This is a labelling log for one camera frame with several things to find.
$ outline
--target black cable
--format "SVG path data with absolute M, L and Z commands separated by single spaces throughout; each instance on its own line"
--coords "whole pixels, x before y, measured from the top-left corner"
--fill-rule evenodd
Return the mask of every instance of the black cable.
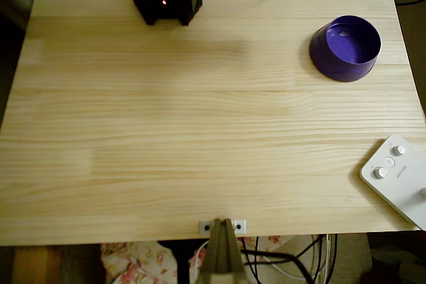
M 337 257 L 337 234 L 334 235 L 334 255 L 333 255 L 333 261 L 331 263 L 330 272 L 328 273 L 327 279 L 325 280 L 325 284 L 328 284 L 331 280 L 331 277 L 333 276 L 334 266 L 335 266 L 335 260 Z
M 408 3 L 396 3 L 395 6 L 410 6 L 410 5 L 415 5 L 417 3 L 422 3 L 426 0 L 416 0 L 416 1 L 410 1 Z
M 243 253 L 243 251 L 247 251 L 246 241 L 244 241 L 243 237 L 241 238 L 241 242 L 242 242 L 242 247 L 244 248 L 244 250 L 242 250 L 242 253 Z M 256 279 L 256 282 L 258 284 L 261 284 L 258 276 L 254 273 L 254 270 L 253 270 L 252 264 L 250 263 L 250 260 L 248 259 L 248 253 L 246 253 L 246 258 L 247 258 L 248 266 L 250 266 L 250 270 L 252 271 L 252 274 L 253 274 L 254 278 Z
M 256 238 L 256 245 L 254 246 L 254 251 L 256 254 L 254 255 L 254 272 L 256 273 L 256 276 L 259 277 L 258 274 L 258 246 L 259 246 L 259 237 Z
M 319 238 L 319 248 L 318 248 L 318 264 L 317 264 L 317 270 L 314 275 L 314 283 L 317 279 L 318 275 L 320 274 L 321 270 L 321 258 L 322 258 L 322 237 Z
M 303 254 L 305 254 L 311 247 L 313 247 L 317 242 L 319 242 L 325 235 L 321 234 L 315 241 L 312 241 L 302 252 L 296 255 L 297 258 L 301 257 Z M 258 251 L 257 255 L 261 256 L 265 252 Z M 282 261 L 271 261 L 271 262 L 257 262 L 258 265 L 271 265 L 271 264 L 285 264 L 291 262 L 288 259 L 282 260 Z
M 302 273 L 302 275 L 305 277 L 305 280 L 308 284 L 315 284 L 314 280 L 312 279 L 312 276 L 309 274 L 308 270 L 306 269 L 305 265 L 294 255 L 289 254 L 289 253 L 277 253 L 277 252 L 256 252 L 256 251 L 252 251 L 249 249 L 243 249 L 241 251 L 241 253 L 245 253 L 245 254 L 250 254 L 253 255 L 255 253 L 259 253 L 262 254 L 262 256 L 266 256 L 266 257 L 277 257 L 277 258 L 284 258 L 284 259 L 288 259 L 291 262 L 295 263 L 296 266 L 298 267 L 300 273 Z

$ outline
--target cable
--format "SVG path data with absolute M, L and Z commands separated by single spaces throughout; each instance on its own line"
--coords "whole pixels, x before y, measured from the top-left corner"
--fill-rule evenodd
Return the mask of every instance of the cable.
M 319 238 L 319 243 L 318 243 L 318 245 L 319 245 L 319 257 L 318 257 L 318 266 L 317 266 L 317 270 L 316 270 L 316 272 L 315 272 L 315 279 L 316 279 L 316 277 L 322 272 L 322 270 L 324 269 L 324 267 L 325 267 L 325 262 L 324 262 L 324 264 L 322 265 L 322 267 L 321 267 L 321 251 L 322 251 L 322 237 L 320 237 Z M 264 259 L 266 260 L 266 261 L 269 261 L 269 262 L 271 262 L 271 260 L 270 259 L 268 259 L 267 257 L 264 257 Z M 295 279 L 295 280 L 298 280 L 298 281 L 305 281 L 306 280 L 306 278 L 305 277 L 300 277 L 300 276 L 296 276 L 296 275 L 293 275 L 293 274 L 291 274 L 291 273 L 288 273 L 288 272 L 286 272 L 286 271 L 284 271 L 283 269 L 280 269 L 277 265 L 275 265 L 275 264 L 271 264 L 271 266 L 274 268 L 274 269 L 276 269 L 278 272 L 280 272 L 281 274 L 283 274 L 283 275 L 285 275 L 285 276 L 287 276 L 287 277 L 289 277 L 290 279 Z
M 396 3 L 395 6 L 409 6 L 409 5 L 416 5 L 418 3 L 422 3 L 426 0 L 416 0 L 416 1 L 410 1 L 408 3 Z
M 321 234 L 315 241 L 313 241 L 312 243 L 310 243 L 302 252 L 300 252 L 299 254 L 296 255 L 297 258 L 301 257 L 303 254 L 305 254 L 307 251 L 309 251 L 309 249 L 311 247 L 313 247 L 317 242 L 320 241 L 320 239 L 322 239 L 325 235 Z M 285 263 L 289 263 L 291 262 L 288 259 L 285 259 L 283 261 L 273 261 L 273 262 L 257 262 L 258 265 L 271 265 L 271 264 L 285 264 Z
M 256 254 L 254 255 L 254 271 L 256 272 L 256 276 L 258 277 L 258 246 L 259 246 L 259 237 L 256 238 L 256 245 L 254 246 L 254 251 Z
M 198 256 L 200 255 L 200 252 L 201 252 L 201 250 L 202 250 L 202 248 L 204 247 L 204 246 L 206 246 L 207 245 L 207 243 L 208 243 L 208 241 L 205 241 L 201 246 L 200 246 L 200 248 L 197 250 L 197 253 L 195 254 L 195 264 L 194 264 L 194 281 L 196 281 L 197 280 L 197 267 L 198 267 Z
M 242 250 L 242 253 L 253 255 L 256 252 L 251 251 L 249 249 Z M 291 262 L 295 263 L 302 275 L 304 276 L 306 282 L 308 284 L 314 284 L 314 281 L 312 280 L 312 276 L 309 274 L 308 270 L 306 269 L 305 265 L 294 255 L 289 253 L 277 253 L 277 252 L 257 252 L 259 255 L 262 254 L 263 257 L 281 257 L 284 259 L 289 259 Z
M 243 251 L 247 252 L 246 241 L 244 241 L 243 237 L 241 238 L 241 242 L 242 242 L 242 246 L 244 248 Z M 250 260 L 248 259 L 248 253 L 246 253 L 246 259 L 247 259 L 248 266 L 250 266 L 250 270 L 252 271 L 252 274 L 253 274 L 254 278 L 256 279 L 256 282 L 258 284 L 261 284 L 258 276 L 254 273 L 254 270 L 253 270 L 252 264 L 250 263 Z
M 319 239 L 318 264 L 317 264 L 317 271 L 315 272 L 315 276 L 314 276 L 314 283 L 318 275 L 321 273 L 321 258 L 322 258 L 322 237 Z
M 323 263 L 323 265 L 321 266 L 321 251 L 322 251 L 322 238 L 323 238 L 323 236 L 324 235 L 319 235 L 318 236 L 318 238 L 314 241 L 314 243 L 317 243 L 318 242 L 318 240 L 319 240 L 319 243 L 318 243 L 318 245 L 319 245 L 319 256 L 318 256 L 318 266 L 317 266 L 317 270 L 316 270 L 316 272 L 315 272 L 315 279 L 316 279 L 316 277 L 323 271 L 323 269 L 324 269 L 324 267 L 325 267 L 325 262 Z M 255 258 L 256 258 L 256 256 L 257 256 L 257 254 L 258 254 L 258 251 L 257 251 L 257 249 L 255 249 L 255 252 L 256 252 L 256 254 L 255 254 Z M 291 279 L 295 279 L 295 280 L 298 280 L 298 281 L 305 281 L 306 280 L 306 278 L 305 277 L 300 277 L 300 276 L 296 276 L 296 275 L 293 275 L 293 274 L 291 274 L 291 273 L 288 273 L 288 272 L 286 272 L 286 271 L 284 271 L 283 269 L 280 269 L 276 264 L 275 264 L 275 262 L 273 262 L 273 261 L 271 261 L 270 259 L 268 259 L 267 257 L 264 257 L 264 259 L 266 260 L 266 261 L 268 261 L 269 262 L 269 264 L 274 268 L 274 269 L 276 269 L 278 272 L 280 272 L 281 274 L 283 274 L 283 275 L 285 275 L 285 276 L 287 276 L 287 277 L 289 277 L 289 278 L 291 278 Z
M 330 282 L 330 280 L 331 280 L 331 277 L 333 276 L 336 257 L 337 257 L 337 234 L 335 234 L 335 238 L 334 238 L 334 255 L 333 255 L 333 261 L 331 263 L 330 273 L 329 273 L 329 275 L 327 277 L 327 280 L 325 281 L 325 284 L 328 284 Z
M 325 254 L 325 270 L 324 270 L 324 284 L 327 283 L 327 271 L 328 271 L 328 263 L 330 259 L 330 235 L 327 234 L 325 237 L 325 248 L 327 249 Z

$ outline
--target white cable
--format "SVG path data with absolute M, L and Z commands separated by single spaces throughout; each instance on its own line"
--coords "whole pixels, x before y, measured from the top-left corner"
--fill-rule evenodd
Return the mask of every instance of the white cable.
M 326 256 L 328 256 L 328 258 L 329 258 L 329 255 L 330 255 L 330 248 L 331 248 L 331 246 L 330 246 L 330 245 L 328 245 L 328 246 L 327 246 L 327 253 L 326 253 Z M 271 262 L 271 260 L 270 260 L 270 259 L 268 259 L 266 256 L 263 256 L 263 258 L 264 258 L 266 261 Z M 319 272 L 318 272 L 318 275 L 320 275 L 320 274 L 321 274 L 321 272 L 323 271 L 323 269 L 324 269 L 324 268 L 326 268 L 326 269 L 327 269 L 327 264 L 328 264 L 328 262 L 325 262 L 325 263 L 322 265 L 321 269 L 320 269 L 320 270 L 319 270 Z M 305 278 L 305 277 L 297 276 L 297 275 L 293 275 L 293 274 L 287 273 L 287 272 L 286 272 L 286 271 L 284 271 L 283 269 L 280 269 L 280 268 L 279 268 L 276 264 L 271 264 L 271 266 L 272 266 L 274 269 L 276 269 L 277 271 L 279 271 L 281 274 L 283 274 L 283 275 L 285 275 L 285 276 L 289 277 L 290 279 L 295 279 L 295 280 L 298 280 L 298 281 L 306 281 L 306 278 Z
M 330 249 L 331 249 L 331 243 L 330 243 L 330 234 L 327 234 L 325 236 L 325 246 L 327 249 L 327 253 L 325 254 L 325 270 L 324 270 L 324 284 L 327 281 L 327 273 L 328 273 L 328 262 L 330 260 Z
M 194 283 L 197 281 L 197 277 L 198 277 L 198 274 L 197 274 L 197 268 L 198 268 L 198 256 L 200 255 L 200 252 L 201 252 L 202 248 L 203 248 L 204 246 L 206 246 L 206 245 L 207 245 L 207 243 L 208 243 L 208 241 L 205 241 L 205 242 L 204 242 L 204 243 L 200 246 L 200 248 L 198 248 L 197 253 L 195 254 L 195 264 L 194 264 Z

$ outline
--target wood grain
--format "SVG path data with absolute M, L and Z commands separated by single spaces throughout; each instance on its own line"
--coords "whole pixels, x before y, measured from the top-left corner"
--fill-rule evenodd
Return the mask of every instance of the wood grain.
M 340 15 L 374 24 L 374 69 L 308 55 Z M 413 229 L 360 179 L 390 134 L 426 151 L 393 0 L 204 0 L 189 27 L 132 0 L 34 0 L 0 135 L 0 244 Z

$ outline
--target white control panel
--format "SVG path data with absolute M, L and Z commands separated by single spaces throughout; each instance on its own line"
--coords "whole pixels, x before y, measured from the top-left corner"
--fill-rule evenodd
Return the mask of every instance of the white control panel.
M 426 231 L 426 155 L 392 135 L 359 175 L 407 221 Z

